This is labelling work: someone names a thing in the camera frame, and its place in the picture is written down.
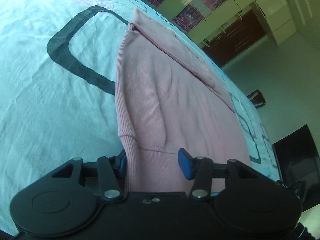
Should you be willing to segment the lower left pink poster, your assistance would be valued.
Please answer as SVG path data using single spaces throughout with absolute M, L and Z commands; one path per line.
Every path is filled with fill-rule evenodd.
M 172 21 L 184 32 L 188 33 L 199 22 L 204 19 L 204 16 L 191 4 L 187 5 L 179 12 Z

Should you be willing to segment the pink sweatshirt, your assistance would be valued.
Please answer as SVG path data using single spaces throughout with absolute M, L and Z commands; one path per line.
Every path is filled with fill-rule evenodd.
M 176 34 L 135 9 L 120 45 L 116 77 L 118 135 L 127 156 L 127 188 L 189 192 L 178 151 L 249 165 L 226 85 Z

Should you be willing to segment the pale green wardrobe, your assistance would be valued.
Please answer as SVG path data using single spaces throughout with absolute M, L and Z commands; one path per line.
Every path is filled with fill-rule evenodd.
M 191 4 L 203 16 L 188 33 L 194 43 L 205 45 L 214 32 L 224 31 L 232 20 L 240 20 L 248 10 L 253 10 L 266 32 L 271 34 L 276 44 L 281 44 L 296 32 L 291 12 L 286 0 L 227 0 L 214 11 L 203 12 L 200 0 L 164 0 L 158 7 L 146 0 L 140 0 L 152 7 L 160 16 L 180 29 L 172 19 L 187 5 Z

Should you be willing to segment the dark brown wooden door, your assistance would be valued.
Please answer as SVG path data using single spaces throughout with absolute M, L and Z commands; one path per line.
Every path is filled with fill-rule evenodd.
M 202 50 L 220 68 L 266 36 L 256 13 L 248 11 L 242 19 L 235 21 L 225 31 L 216 35 Z

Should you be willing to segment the dark wooden chair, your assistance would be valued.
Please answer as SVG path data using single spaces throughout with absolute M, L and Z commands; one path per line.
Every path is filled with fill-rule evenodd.
M 260 90 L 255 90 L 247 96 L 255 108 L 263 107 L 266 103 L 265 98 Z

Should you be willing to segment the black box beside bed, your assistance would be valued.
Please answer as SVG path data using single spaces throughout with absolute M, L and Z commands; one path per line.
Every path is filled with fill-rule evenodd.
M 303 211 L 319 204 L 319 153 L 307 124 L 272 145 L 280 179 L 295 190 Z

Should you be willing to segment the light blue patterned bedsheet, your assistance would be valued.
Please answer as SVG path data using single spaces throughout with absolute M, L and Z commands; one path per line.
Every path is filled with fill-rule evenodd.
M 1 0 L 1 230 L 18 231 L 10 203 L 69 160 L 125 151 L 118 135 L 120 45 L 139 9 L 172 30 L 226 85 L 250 164 L 279 168 L 260 116 L 244 93 L 186 35 L 137 0 Z

